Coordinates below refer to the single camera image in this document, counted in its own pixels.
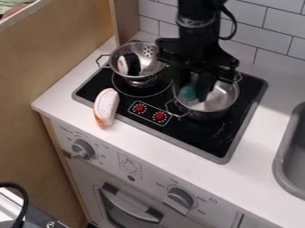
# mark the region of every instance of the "black cable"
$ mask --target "black cable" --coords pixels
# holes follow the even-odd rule
[[[233,29],[233,32],[231,33],[230,36],[228,36],[228,37],[219,37],[219,38],[222,39],[222,40],[229,40],[229,39],[232,39],[232,38],[235,36],[236,31],[237,31],[237,20],[236,20],[235,16],[234,16],[234,15],[233,15],[224,5],[222,5],[222,6],[220,7],[220,10],[221,10],[229,19],[232,20],[233,25],[234,25],[234,29]]]
[[[26,215],[29,206],[29,196],[27,192],[17,183],[0,183],[0,188],[12,188],[18,190],[22,194],[23,197],[22,209],[19,215],[17,216],[17,219],[12,224],[12,228],[21,228],[23,225],[22,219]]]

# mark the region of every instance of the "silver pot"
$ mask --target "silver pot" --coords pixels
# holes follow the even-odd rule
[[[158,52],[159,52],[159,47],[154,43],[135,41],[118,47],[111,54],[102,54],[99,58],[97,58],[96,64],[100,68],[111,68],[114,73],[121,75],[122,77],[124,77],[129,81],[144,82],[146,79],[154,77],[167,65],[157,60]],[[127,53],[135,53],[139,56],[141,69],[143,69],[141,75],[130,76],[130,75],[121,74],[119,72],[118,70],[119,57]],[[109,57],[110,66],[100,65],[99,60],[101,60],[102,57],[104,56],[110,56]]]
[[[168,114],[179,119],[189,117],[198,121],[208,121],[223,118],[239,97],[239,86],[236,82],[231,85],[218,81],[205,102],[199,102],[198,99],[185,100],[180,95],[180,89],[179,84],[173,83],[174,99],[165,104]],[[172,102],[177,105],[181,113],[174,113],[170,110],[169,105]]]

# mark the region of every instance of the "black stovetop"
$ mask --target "black stovetop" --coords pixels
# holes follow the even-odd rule
[[[243,74],[238,82],[240,96],[220,120],[198,122],[188,117],[178,120],[165,111],[164,104],[173,99],[167,70],[161,72],[161,79],[155,85],[134,88],[111,69],[102,69],[86,81],[73,98],[93,107],[96,96],[103,89],[113,87],[120,94],[118,119],[201,157],[219,164],[227,163],[267,88],[266,82]],[[143,111],[137,111],[136,105],[144,105]],[[164,113],[165,119],[159,121],[155,113]]]

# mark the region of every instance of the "oven handle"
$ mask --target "oven handle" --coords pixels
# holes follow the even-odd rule
[[[143,211],[119,198],[117,196],[119,190],[108,183],[106,183],[99,191],[102,194],[102,197],[105,197],[113,206],[137,220],[149,224],[159,224],[163,218],[163,214],[153,208],[148,208],[147,210]]]

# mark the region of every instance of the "white knob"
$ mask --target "white knob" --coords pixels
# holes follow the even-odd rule
[[[189,193],[175,187],[169,190],[163,203],[186,216],[188,211],[192,208],[194,200]]]
[[[71,159],[91,159],[95,155],[92,146],[82,139],[77,139],[71,146],[73,153],[70,154]]]

